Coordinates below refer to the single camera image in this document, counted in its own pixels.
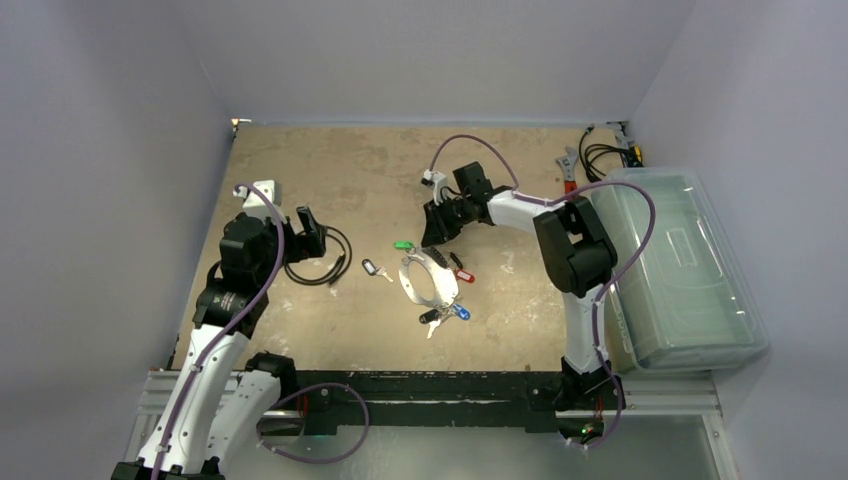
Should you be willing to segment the metal key organizer ring plate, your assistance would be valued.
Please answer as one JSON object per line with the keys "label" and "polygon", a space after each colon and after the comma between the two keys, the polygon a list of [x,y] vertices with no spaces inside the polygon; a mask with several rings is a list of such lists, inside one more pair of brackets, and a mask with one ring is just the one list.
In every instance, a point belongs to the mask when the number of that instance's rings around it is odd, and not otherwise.
{"label": "metal key organizer ring plate", "polygon": [[398,276],[404,293],[415,305],[448,307],[459,295],[453,272],[421,248],[411,248],[404,253]]}

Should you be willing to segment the key with black tag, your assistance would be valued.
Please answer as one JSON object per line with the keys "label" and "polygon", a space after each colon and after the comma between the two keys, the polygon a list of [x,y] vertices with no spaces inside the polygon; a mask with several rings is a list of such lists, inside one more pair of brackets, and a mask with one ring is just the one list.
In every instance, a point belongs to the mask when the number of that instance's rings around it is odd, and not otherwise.
{"label": "key with black tag", "polygon": [[361,265],[369,276],[379,276],[383,277],[390,283],[394,282],[386,268],[376,265],[372,260],[365,258],[361,261]]}

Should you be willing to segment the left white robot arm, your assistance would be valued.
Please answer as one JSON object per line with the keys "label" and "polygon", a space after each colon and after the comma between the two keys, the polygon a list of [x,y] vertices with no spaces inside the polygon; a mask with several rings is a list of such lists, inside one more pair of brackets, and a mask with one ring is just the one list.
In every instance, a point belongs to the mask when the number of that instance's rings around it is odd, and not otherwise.
{"label": "left white robot arm", "polygon": [[193,329],[176,385],[150,438],[136,458],[118,463],[114,479],[222,479],[235,447],[270,406],[297,399],[294,362],[277,354],[254,356],[236,394],[223,398],[236,361],[269,304],[268,291],[283,267],[326,253],[329,228],[311,210],[287,216],[247,207],[223,230],[219,260],[207,272],[195,303]]}

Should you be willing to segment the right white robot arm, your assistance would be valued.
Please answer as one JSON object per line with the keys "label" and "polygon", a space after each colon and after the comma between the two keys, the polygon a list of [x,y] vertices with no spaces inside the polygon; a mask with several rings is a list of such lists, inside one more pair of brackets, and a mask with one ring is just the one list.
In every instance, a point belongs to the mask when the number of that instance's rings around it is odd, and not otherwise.
{"label": "right white robot arm", "polygon": [[557,411],[591,409],[614,391],[602,316],[618,254],[590,201],[576,195],[554,203],[499,188],[427,202],[426,247],[454,239],[470,223],[509,227],[534,236],[551,284],[561,292],[566,320],[562,373],[536,398]]}

